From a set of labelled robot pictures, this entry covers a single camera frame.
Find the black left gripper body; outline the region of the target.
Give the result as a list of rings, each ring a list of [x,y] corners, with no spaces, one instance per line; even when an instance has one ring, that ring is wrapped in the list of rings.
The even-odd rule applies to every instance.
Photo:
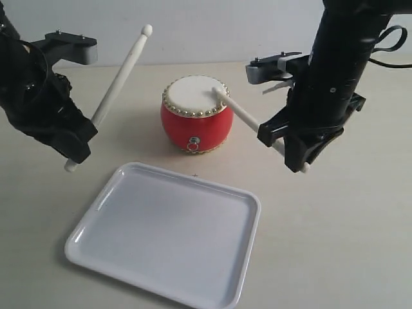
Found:
[[[9,35],[1,36],[1,107],[16,130],[40,142],[61,131],[63,109],[77,109],[68,80],[38,48]]]

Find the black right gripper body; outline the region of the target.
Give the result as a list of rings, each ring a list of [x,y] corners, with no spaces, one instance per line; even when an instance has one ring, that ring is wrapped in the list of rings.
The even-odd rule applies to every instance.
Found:
[[[366,61],[283,61],[285,71],[295,77],[286,102],[289,128],[284,141],[314,142],[318,135],[338,131],[365,67]]]

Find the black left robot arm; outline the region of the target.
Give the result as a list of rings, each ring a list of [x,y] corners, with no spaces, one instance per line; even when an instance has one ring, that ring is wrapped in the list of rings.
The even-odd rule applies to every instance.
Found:
[[[67,76],[53,65],[92,64],[96,48],[94,38],[60,31],[24,41],[1,11],[1,108],[16,130],[77,164],[91,154],[88,143],[98,131],[70,97]]]

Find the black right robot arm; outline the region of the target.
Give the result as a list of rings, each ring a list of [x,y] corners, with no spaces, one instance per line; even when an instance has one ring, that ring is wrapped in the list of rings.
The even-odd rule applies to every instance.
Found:
[[[325,1],[308,55],[280,53],[246,67],[251,84],[290,83],[285,107],[259,126],[257,137],[267,146],[283,139],[291,171],[311,164],[362,109],[365,98],[355,89],[371,54],[391,33],[390,19],[410,13],[410,1]]]

